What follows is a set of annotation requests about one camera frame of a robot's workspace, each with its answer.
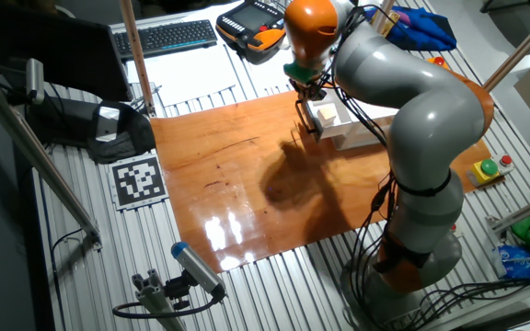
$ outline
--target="keyboard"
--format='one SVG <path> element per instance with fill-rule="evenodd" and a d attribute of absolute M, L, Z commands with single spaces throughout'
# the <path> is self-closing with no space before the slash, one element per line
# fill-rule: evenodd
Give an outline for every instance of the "keyboard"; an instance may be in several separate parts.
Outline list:
<path fill-rule="evenodd" d="M 216 44 L 216 35 L 207 19 L 139 29 L 138 35 L 143 45 L 144 56 L 157 56 Z M 120 58 L 130 60 L 133 51 L 126 32 L 114 34 L 114 39 Z"/>

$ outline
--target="blue cloth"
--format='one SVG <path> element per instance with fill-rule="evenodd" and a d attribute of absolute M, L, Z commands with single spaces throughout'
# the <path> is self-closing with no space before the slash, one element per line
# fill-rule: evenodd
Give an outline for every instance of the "blue cloth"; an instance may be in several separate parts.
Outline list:
<path fill-rule="evenodd" d="M 424 8 L 411 9 L 393 6 L 400 19 L 387 35 L 387 40 L 404 51 L 450 51 L 457 40 L 446 17 L 427 12 Z M 376 9 L 365 11 L 371 21 Z"/>

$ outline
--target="gray robot arm segment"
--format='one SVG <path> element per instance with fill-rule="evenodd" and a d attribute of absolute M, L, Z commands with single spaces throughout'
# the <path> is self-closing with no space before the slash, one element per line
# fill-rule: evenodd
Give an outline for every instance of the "gray robot arm segment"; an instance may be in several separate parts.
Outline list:
<path fill-rule="evenodd" d="M 419 281 L 406 282 L 412 275 L 400 273 L 399 253 L 378 257 L 383 266 L 370 277 L 397 293 L 419 290 L 444 277 L 461 257 L 449 229 L 461 213 L 463 187 L 449 166 L 483 135 L 485 110 L 467 82 L 400 50 L 366 22 L 341 44 L 335 65 L 336 82 L 351 97 L 400 109 L 387 133 L 400 190 L 380 251 L 410 252 Z"/>

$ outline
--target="orange wooden surface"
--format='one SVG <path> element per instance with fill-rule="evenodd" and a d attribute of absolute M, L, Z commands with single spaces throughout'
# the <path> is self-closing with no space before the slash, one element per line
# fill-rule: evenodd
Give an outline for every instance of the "orange wooden surface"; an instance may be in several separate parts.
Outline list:
<path fill-rule="evenodd" d="M 217 271 L 360 227 L 389 171 L 379 144 L 339 152 L 316 143 L 296 98 L 151 119 L 181 240 Z M 454 161 L 466 192 L 466 170 L 488 157 L 480 141 Z"/>

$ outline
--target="robotic arm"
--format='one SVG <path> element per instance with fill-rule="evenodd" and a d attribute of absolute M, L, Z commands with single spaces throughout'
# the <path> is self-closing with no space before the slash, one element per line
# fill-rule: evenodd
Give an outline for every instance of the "robotic arm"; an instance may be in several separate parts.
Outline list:
<path fill-rule="evenodd" d="M 493 101 L 465 77 L 402 51 L 367 22 L 354 22 L 358 9 L 341 0 L 288 5 L 295 60 L 284 71 L 301 99 L 318 97 L 330 46 L 342 37 L 333 60 L 336 84 L 365 103 L 400 109 L 386 139 L 399 188 L 396 208 L 370 257 L 374 267 L 356 281 L 369 285 L 368 301 L 402 299 L 442 279 L 461 258 L 449 229 L 461 213 L 463 187 L 450 165 L 486 132 Z"/>

